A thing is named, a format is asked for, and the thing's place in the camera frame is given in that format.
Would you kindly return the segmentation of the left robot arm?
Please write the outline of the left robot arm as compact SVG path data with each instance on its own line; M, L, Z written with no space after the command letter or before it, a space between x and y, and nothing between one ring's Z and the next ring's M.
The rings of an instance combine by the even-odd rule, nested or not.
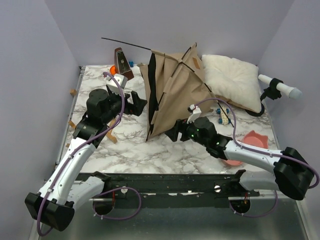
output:
M96 171L77 188L72 186L88 158L106 134L119 124L122 115L140 116L146 104L135 91L116 94L109 88L98 88L89 93L86 112L60 164L38 193L30 192L24 200L31 217L36 220L39 236L46 236L41 231L42 225L64 231L76 209L91 198L110 195L112 202L116 201L115 192L121 188L112 188L111 177L107 174Z

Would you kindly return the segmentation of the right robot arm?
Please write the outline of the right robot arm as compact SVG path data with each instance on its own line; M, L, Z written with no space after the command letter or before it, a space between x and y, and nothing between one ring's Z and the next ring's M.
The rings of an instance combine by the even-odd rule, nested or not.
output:
M269 150L217 133L215 125L207 117L193 122L179 119L165 134L173 141L192 140L205 147L214 158L240 161L260 168L260 171L245 171L230 183L230 191L241 196L252 190L280 191L285 196L301 201L313 180L318 184L319 175L293 148Z

